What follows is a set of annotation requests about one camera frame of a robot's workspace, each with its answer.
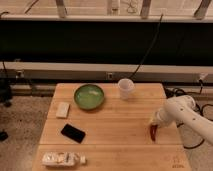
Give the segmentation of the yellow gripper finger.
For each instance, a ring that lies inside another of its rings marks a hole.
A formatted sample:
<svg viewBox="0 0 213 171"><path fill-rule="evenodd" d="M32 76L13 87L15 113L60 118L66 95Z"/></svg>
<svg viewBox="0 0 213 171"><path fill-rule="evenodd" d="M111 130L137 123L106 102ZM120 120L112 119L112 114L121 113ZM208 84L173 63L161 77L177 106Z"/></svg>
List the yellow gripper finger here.
<svg viewBox="0 0 213 171"><path fill-rule="evenodd" d="M160 120L159 120L158 115L156 113L154 113L150 117L149 124L150 125L159 125L160 124Z"/></svg>

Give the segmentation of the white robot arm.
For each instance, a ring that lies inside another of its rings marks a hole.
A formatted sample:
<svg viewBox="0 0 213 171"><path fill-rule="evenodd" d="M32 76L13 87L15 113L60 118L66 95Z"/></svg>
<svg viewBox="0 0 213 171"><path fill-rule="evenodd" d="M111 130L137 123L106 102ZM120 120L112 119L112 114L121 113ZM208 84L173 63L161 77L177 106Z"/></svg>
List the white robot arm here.
<svg viewBox="0 0 213 171"><path fill-rule="evenodd" d="M171 97L165 100L150 119L150 138L156 141L159 127L169 126L174 120L179 120L198 133L204 140L213 145L213 122L194 111L195 100L189 95Z"/></svg>

